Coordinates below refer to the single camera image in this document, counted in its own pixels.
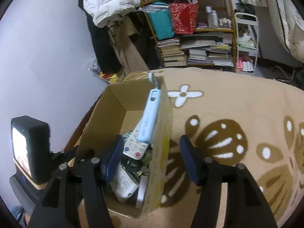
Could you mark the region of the white rolling cart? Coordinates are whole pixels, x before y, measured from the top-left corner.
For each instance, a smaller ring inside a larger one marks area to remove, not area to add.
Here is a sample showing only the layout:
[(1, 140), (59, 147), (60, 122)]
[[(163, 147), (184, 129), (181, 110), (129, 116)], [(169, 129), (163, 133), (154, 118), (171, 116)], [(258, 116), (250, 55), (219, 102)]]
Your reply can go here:
[(236, 70), (255, 73), (259, 56), (259, 21), (256, 15), (236, 12)]

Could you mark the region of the open cardboard box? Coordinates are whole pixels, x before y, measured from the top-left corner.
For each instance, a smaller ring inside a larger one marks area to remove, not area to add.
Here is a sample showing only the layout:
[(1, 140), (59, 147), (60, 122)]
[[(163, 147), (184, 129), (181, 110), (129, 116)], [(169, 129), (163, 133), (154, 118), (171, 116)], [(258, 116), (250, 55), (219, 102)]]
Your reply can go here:
[(165, 184), (172, 106), (163, 77), (110, 84), (96, 103), (83, 130), (76, 159), (89, 150), (101, 157), (123, 136), (119, 164), (105, 194), (107, 207), (139, 218), (160, 206)]

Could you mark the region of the wooden bookshelf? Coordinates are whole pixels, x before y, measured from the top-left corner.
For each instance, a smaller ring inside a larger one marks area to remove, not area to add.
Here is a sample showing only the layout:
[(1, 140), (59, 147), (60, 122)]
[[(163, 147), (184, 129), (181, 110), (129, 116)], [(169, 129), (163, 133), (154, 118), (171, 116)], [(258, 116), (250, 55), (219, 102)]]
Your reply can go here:
[(140, 0), (162, 67), (235, 71), (232, 0)]

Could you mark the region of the stack of books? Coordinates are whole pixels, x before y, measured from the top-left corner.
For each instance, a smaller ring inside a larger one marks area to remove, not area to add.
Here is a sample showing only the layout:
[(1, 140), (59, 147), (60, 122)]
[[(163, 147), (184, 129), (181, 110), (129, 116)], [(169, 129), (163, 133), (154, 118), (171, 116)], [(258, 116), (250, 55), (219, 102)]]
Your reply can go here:
[(187, 55), (180, 48), (181, 42), (178, 36), (157, 42), (161, 59), (165, 67), (182, 67), (187, 64)]

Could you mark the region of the plastic bag of snacks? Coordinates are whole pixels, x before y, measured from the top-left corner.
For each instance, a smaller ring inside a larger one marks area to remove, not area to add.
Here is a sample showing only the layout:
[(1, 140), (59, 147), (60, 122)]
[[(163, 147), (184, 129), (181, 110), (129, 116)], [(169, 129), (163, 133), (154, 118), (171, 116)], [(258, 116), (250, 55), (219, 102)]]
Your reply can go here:
[(92, 60), (86, 65), (86, 69), (89, 70), (94, 76), (99, 77), (99, 79), (105, 81), (108, 84), (122, 81), (122, 79), (117, 74), (103, 73), (96, 58), (92, 58)]

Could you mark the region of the light blue power bank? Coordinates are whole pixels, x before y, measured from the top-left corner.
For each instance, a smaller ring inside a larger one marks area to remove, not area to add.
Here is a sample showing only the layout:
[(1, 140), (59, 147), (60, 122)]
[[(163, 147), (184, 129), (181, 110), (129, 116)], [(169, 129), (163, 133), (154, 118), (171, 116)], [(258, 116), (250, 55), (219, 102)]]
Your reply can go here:
[(139, 126), (137, 141), (152, 144), (153, 132), (160, 105), (161, 90), (159, 89), (158, 81), (153, 73), (148, 74), (148, 80), (154, 86), (154, 88), (151, 89), (148, 94), (147, 102)]

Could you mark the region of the white remote control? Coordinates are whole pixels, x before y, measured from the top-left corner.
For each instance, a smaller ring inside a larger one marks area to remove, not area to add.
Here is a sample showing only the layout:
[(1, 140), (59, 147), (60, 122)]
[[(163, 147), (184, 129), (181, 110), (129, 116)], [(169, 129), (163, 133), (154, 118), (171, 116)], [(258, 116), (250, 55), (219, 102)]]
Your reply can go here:
[(139, 142), (137, 136), (139, 134), (141, 120), (138, 122), (136, 127), (133, 129), (129, 139), (124, 144), (123, 154), (133, 158), (134, 160), (141, 160), (144, 156), (149, 144)]

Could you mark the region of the yellow oval case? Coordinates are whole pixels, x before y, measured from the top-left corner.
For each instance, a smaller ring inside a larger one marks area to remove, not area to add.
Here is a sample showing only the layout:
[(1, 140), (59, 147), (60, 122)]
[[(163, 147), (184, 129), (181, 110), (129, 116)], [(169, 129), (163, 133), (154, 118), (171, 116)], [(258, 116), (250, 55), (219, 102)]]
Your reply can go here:
[(152, 158), (152, 151), (146, 151), (144, 156), (141, 158), (141, 162), (144, 166), (148, 166)]

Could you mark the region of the white box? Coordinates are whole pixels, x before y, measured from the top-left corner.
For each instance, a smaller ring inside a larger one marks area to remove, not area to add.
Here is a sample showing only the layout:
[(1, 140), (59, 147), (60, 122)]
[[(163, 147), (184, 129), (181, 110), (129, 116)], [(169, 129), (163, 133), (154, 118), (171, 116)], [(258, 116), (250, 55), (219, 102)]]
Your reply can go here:
[(135, 204), (135, 207), (138, 208), (138, 209), (141, 209), (142, 206), (143, 206), (147, 184), (148, 184), (148, 176), (142, 175), (141, 178), (140, 178), (137, 201), (136, 201), (136, 204)]

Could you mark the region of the beige patterned blanket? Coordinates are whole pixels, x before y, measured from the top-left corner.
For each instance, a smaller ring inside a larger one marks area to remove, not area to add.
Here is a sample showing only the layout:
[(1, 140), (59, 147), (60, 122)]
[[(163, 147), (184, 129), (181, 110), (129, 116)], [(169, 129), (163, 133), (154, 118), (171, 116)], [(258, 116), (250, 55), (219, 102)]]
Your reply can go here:
[(243, 163), (259, 184), (278, 227), (303, 205), (303, 91), (270, 79), (165, 68), (173, 128), (161, 206), (142, 218), (110, 213), (115, 227), (189, 227), (200, 198), (178, 148), (182, 135), (217, 162)]

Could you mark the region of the teal bag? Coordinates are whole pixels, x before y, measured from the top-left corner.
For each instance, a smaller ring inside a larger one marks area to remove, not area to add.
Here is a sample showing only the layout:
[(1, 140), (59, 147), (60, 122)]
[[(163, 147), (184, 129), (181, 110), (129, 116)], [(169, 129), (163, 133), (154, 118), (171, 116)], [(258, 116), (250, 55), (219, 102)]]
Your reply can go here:
[(145, 11), (158, 40), (169, 39), (174, 36), (171, 14), (167, 3), (154, 2), (145, 6)]

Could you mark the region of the red gift bag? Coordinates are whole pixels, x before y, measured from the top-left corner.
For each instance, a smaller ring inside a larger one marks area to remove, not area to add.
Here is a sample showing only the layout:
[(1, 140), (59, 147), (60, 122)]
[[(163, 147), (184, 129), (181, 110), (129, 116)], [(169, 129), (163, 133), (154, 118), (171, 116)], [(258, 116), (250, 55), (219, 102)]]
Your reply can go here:
[(169, 10), (175, 34), (191, 35), (196, 30), (199, 5), (190, 0), (174, 0)]

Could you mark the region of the black key bunch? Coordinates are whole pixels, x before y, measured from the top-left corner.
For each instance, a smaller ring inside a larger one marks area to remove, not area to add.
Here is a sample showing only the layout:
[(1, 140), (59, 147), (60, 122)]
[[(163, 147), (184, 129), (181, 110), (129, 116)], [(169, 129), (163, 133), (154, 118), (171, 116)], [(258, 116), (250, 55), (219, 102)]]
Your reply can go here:
[(134, 160), (130, 157), (123, 157), (121, 159), (122, 166), (131, 174), (136, 177), (149, 175), (149, 168), (145, 166), (141, 161)]

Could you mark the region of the small white charger block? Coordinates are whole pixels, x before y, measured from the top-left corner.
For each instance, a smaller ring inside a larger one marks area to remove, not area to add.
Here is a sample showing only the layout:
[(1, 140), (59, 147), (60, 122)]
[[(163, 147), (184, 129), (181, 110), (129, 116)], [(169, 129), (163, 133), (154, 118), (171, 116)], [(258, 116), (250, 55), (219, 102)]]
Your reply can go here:
[(125, 203), (139, 188), (139, 182), (121, 164), (110, 186), (120, 203)]

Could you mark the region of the round tin keychain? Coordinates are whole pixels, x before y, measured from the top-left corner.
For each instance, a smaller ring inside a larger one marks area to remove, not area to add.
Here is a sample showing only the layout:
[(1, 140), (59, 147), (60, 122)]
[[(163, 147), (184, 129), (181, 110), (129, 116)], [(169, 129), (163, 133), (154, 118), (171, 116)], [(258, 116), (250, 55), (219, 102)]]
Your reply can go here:
[(130, 130), (130, 131), (128, 131), (128, 132), (126, 132), (125, 134), (122, 135), (125, 142), (129, 139), (131, 134), (132, 134), (132, 130)]

